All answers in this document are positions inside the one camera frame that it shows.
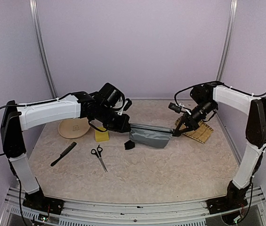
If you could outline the grey zip pouch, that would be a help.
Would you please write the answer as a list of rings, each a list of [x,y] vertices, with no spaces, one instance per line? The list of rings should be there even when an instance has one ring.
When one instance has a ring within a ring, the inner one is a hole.
[[[172,129],[153,125],[131,124],[129,138],[132,142],[153,148],[164,148],[172,137]]]

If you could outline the black scissors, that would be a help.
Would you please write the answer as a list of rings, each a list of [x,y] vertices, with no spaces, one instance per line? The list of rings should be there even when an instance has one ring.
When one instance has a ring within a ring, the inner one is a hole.
[[[107,168],[106,168],[106,166],[105,166],[105,164],[104,164],[104,162],[102,160],[102,155],[101,155],[102,151],[103,151],[103,148],[100,145],[98,145],[97,148],[93,148],[90,153],[92,155],[95,155],[99,159],[104,171],[108,172]]]

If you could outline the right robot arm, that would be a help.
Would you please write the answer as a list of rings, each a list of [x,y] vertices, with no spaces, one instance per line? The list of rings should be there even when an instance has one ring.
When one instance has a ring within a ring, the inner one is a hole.
[[[172,132],[175,137],[197,130],[199,122],[205,120],[210,112],[216,111],[219,104],[225,104],[247,116],[246,147],[239,169],[232,180],[234,188],[247,188],[266,150],[266,93],[246,93],[220,81],[196,84],[188,87],[188,90],[190,97],[197,104],[194,109],[190,110],[178,102],[169,104],[169,109],[182,114]]]

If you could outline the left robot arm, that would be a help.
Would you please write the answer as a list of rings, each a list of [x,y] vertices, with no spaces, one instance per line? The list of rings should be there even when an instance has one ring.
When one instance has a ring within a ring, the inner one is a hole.
[[[90,94],[85,91],[71,92],[41,102],[17,104],[9,101],[1,106],[0,110],[4,110],[0,127],[3,155],[29,195],[30,203],[41,210],[48,205],[48,199],[32,173],[23,131],[55,121],[86,118],[88,124],[93,120],[101,122],[103,131],[127,133],[130,132],[130,123],[125,111],[131,105],[131,100],[119,89],[106,83],[99,91]]]

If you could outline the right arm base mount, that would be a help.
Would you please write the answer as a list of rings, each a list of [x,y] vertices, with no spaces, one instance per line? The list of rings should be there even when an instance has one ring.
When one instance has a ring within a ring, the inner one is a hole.
[[[210,214],[221,213],[229,210],[241,208],[247,206],[246,192],[250,185],[245,188],[237,188],[232,181],[230,181],[227,187],[227,193],[225,196],[218,198],[211,198],[206,201]]]

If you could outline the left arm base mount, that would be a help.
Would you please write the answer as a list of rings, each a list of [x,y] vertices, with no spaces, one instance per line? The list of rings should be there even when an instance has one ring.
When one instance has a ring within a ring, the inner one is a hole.
[[[23,206],[49,214],[61,215],[64,201],[45,196],[42,189],[39,188],[32,194],[25,193]]]

